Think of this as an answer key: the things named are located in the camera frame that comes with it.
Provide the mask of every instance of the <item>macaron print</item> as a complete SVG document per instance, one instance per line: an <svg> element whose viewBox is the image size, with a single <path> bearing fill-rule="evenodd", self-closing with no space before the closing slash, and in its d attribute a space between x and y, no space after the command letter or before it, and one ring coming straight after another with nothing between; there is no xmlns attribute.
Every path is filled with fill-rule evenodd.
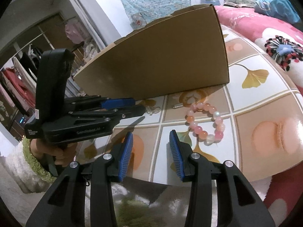
<svg viewBox="0 0 303 227"><path fill-rule="evenodd" d="M278 149L293 154L303 144L303 124L295 118L286 118L279 123L263 121L252 133L252 144L264 157Z"/></svg>

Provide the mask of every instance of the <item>green fuzzy fabric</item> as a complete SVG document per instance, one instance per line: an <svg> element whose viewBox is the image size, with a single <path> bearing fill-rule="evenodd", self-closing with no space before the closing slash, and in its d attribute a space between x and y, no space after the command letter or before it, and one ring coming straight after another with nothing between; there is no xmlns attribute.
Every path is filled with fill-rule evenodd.
<svg viewBox="0 0 303 227"><path fill-rule="evenodd" d="M56 178L53 177L48 171L46 171L39 161L32 155L30 149L31 140L27 138L23 138L22 145L23 145L23 154L25 157L26 162L29 164L31 169L40 176L43 181L48 183L53 183Z"/></svg>
<svg viewBox="0 0 303 227"><path fill-rule="evenodd" d="M144 216L148 211L148 205L141 201L123 199L118 207L118 227L158 227L151 218Z"/></svg>

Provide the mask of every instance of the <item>white bead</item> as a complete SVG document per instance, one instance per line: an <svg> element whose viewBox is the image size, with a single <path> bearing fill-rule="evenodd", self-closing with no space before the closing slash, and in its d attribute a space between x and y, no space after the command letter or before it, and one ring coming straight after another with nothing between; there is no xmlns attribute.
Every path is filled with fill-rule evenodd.
<svg viewBox="0 0 303 227"><path fill-rule="evenodd" d="M220 117L221 114L218 111L215 111L213 114L213 118L215 119L216 117Z"/></svg>
<svg viewBox="0 0 303 227"><path fill-rule="evenodd" d="M211 144L215 141L215 136L213 134L208 134L207 137L206 137L206 142L208 144Z"/></svg>

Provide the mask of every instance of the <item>person's finger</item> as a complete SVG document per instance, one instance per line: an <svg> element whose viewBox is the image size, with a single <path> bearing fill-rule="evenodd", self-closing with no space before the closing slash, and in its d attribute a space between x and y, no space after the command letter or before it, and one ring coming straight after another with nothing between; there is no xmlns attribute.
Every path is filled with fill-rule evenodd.
<svg viewBox="0 0 303 227"><path fill-rule="evenodd" d="M66 167L72 161L74 161L74 156L70 156L70 157L64 158L64 159L56 159L55 165L61 165L63 167Z"/></svg>
<svg viewBox="0 0 303 227"><path fill-rule="evenodd" d="M76 154L76 146L68 147L63 151L61 156L56 156L56 159L64 159L71 157L72 155L75 156Z"/></svg>
<svg viewBox="0 0 303 227"><path fill-rule="evenodd" d="M67 147L69 148L69 147L73 147L73 146L75 146L75 145L77 145L78 143L77 142L73 142L73 143L69 143L68 145L67 145Z"/></svg>
<svg viewBox="0 0 303 227"><path fill-rule="evenodd" d="M49 154L52 156L62 156L63 150L58 148L57 146L47 144L45 141L41 139L37 139L36 141L36 149L38 152L43 154Z"/></svg>

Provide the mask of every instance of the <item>metal screw head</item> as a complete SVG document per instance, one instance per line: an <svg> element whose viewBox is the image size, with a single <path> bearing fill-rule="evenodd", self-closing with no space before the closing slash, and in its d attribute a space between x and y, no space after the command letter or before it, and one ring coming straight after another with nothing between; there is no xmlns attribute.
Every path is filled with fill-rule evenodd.
<svg viewBox="0 0 303 227"><path fill-rule="evenodd" d="M71 163L69 164L69 166L70 166L71 168L76 168L76 167L78 166L78 162L77 162L77 161L73 161L73 162L71 162Z"/></svg>
<svg viewBox="0 0 303 227"><path fill-rule="evenodd" d="M103 159L111 159L112 155L111 154L105 154L103 155Z"/></svg>
<svg viewBox="0 0 303 227"><path fill-rule="evenodd" d="M234 163L233 163L232 161L230 161L230 160L227 160L227 161L225 162L225 165L226 165L227 167L233 167L233 166L234 166Z"/></svg>
<svg viewBox="0 0 303 227"><path fill-rule="evenodd" d="M193 159L198 159L198 158L200 158L200 154L198 154L198 153L192 153L192 154L191 154L191 157L192 157Z"/></svg>

